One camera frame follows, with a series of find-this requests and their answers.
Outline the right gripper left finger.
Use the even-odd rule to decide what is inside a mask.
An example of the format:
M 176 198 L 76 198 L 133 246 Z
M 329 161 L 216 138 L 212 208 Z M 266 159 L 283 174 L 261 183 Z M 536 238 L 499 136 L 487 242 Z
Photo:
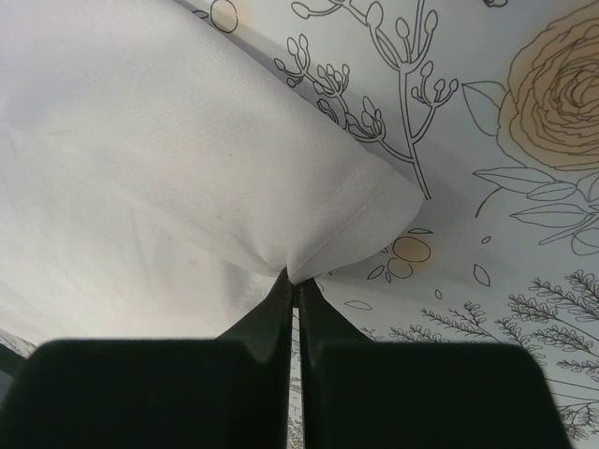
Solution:
M 283 448 L 293 288 L 212 340 L 55 340 L 1 410 L 5 448 Z

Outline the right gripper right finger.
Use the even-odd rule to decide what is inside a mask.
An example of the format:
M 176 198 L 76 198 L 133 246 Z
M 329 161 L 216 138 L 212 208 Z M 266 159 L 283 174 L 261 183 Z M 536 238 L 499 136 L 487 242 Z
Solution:
M 508 344 L 383 343 L 297 288 L 309 448 L 566 448 L 542 370 Z

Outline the white t shirt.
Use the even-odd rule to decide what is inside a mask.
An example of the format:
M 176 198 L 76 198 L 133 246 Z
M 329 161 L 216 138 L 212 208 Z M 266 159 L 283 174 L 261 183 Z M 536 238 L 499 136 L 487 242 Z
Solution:
M 378 253 L 423 197 L 172 1 L 1 5 L 1 327 L 205 338 L 286 270 Z

